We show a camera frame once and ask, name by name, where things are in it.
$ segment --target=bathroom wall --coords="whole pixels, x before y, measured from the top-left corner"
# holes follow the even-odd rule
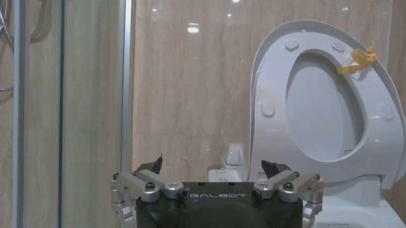
[[[63,227],[112,228],[110,183],[120,169],[120,1],[68,0],[63,110]]]
[[[134,168],[163,154],[163,175],[206,180],[228,143],[247,150],[254,55],[271,30],[295,19],[338,26],[386,64],[391,1],[138,1]]]
[[[31,28],[39,21],[41,2],[31,1]],[[44,39],[29,45],[29,75],[25,78],[25,157],[24,157],[24,224],[56,226],[57,190],[57,95],[60,50],[60,4],[45,18],[51,29]],[[13,85],[13,52],[0,39],[0,87]],[[0,227],[12,227],[13,198],[13,93],[0,93]]]
[[[0,36],[0,87],[13,84],[13,54]],[[0,92],[0,227],[12,227],[13,186],[13,94]]]
[[[41,1],[29,6],[37,26]],[[57,226],[59,84],[61,4],[47,0],[45,37],[29,44],[24,96],[24,227]]]

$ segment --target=robotic hand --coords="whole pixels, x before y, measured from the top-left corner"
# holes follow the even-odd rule
[[[171,182],[162,157],[112,180],[112,210],[126,228],[311,228],[323,180],[263,161],[263,182]]]

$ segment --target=white toilet lid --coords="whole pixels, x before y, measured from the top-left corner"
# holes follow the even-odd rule
[[[403,176],[405,124],[393,81],[381,63],[338,75],[351,52],[365,47],[329,24],[301,20],[281,25],[254,62],[250,179],[260,160],[318,172],[339,182],[382,176],[390,188]]]

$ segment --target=glass shower door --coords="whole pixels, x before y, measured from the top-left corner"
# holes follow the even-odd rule
[[[13,8],[12,227],[119,227],[110,182],[123,157],[126,0],[16,0]]]

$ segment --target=yellow tag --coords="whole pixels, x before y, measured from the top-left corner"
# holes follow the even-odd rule
[[[358,70],[362,70],[363,68],[366,68],[369,65],[373,64],[373,62],[377,60],[375,48],[369,47],[367,52],[355,49],[351,53],[351,56],[353,56],[353,60],[358,63],[358,65],[338,68],[337,72],[341,75],[355,73]]]

